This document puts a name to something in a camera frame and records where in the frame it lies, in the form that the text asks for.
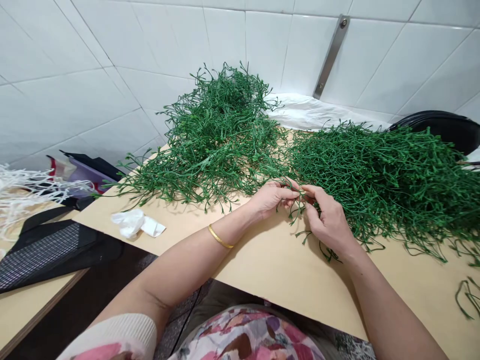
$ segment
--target pink floral clothing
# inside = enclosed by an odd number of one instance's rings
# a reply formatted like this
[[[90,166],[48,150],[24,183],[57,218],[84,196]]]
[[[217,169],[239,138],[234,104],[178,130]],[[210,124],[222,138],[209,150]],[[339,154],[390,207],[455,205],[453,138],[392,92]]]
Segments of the pink floral clothing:
[[[115,316],[86,330],[58,360],[151,360],[157,337],[152,324],[152,319],[142,314]],[[314,342],[298,328],[275,315],[249,307],[231,308],[209,319],[169,358],[270,359],[325,360]]]

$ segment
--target floor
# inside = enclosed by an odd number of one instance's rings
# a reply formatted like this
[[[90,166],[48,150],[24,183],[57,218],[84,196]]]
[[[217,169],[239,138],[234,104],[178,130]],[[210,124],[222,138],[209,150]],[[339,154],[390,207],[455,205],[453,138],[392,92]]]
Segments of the floor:
[[[127,244],[121,258],[91,268],[6,360],[56,359],[114,296],[156,258]],[[155,360],[165,360],[172,354],[193,308],[205,297],[211,281],[207,281],[172,312],[155,350]],[[375,359],[369,343],[341,332],[338,335],[338,345],[345,359]]]

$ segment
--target hand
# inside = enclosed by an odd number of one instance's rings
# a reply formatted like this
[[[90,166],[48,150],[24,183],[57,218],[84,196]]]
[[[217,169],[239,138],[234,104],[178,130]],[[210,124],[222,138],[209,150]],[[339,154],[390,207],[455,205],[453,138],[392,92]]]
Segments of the hand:
[[[306,215],[312,233],[339,257],[361,248],[350,230],[342,205],[319,186],[302,185],[301,188],[305,190]],[[313,199],[320,206],[320,217],[312,205]]]
[[[299,197],[298,191],[292,191],[287,186],[298,190],[299,185],[289,177],[277,178],[267,181],[246,204],[252,211],[257,212],[261,219],[269,218],[277,206],[289,208]]]

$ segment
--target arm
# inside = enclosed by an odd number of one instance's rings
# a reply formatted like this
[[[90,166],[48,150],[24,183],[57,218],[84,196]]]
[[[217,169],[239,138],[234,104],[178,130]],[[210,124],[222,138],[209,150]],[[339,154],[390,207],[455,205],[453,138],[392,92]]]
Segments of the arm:
[[[355,287],[368,338],[381,359],[447,359],[440,346],[354,238],[338,202],[318,186],[304,185],[321,215],[309,203],[306,212],[317,238],[340,257]]]
[[[278,181],[269,181],[248,203],[211,227],[224,243],[235,245],[250,226],[273,214],[280,202],[289,207],[298,196],[298,192],[283,188]],[[215,240],[208,226],[204,227],[152,262],[118,293],[90,326],[120,314],[145,314],[155,322],[159,340],[172,308],[208,280],[228,252],[228,248]]]

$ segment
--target metal bracket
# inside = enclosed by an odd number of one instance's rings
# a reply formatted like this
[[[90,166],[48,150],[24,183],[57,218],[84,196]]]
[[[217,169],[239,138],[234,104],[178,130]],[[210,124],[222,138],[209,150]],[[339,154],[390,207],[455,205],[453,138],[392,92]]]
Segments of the metal bracket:
[[[347,33],[349,25],[350,16],[340,14],[340,16],[338,17],[338,21],[336,22],[335,33],[331,38],[328,52],[326,53],[323,66],[321,67],[320,76],[318,77],[318,81],[316,83],[316,88],[313,92],[313,97],[317,100],[320,99],[320,96],[324,91],[325,85],[330,75],[330,71],[332,71],[335,59],[337,58],[337,54],[339,53],[342,42],[344,41],[344,37]]]

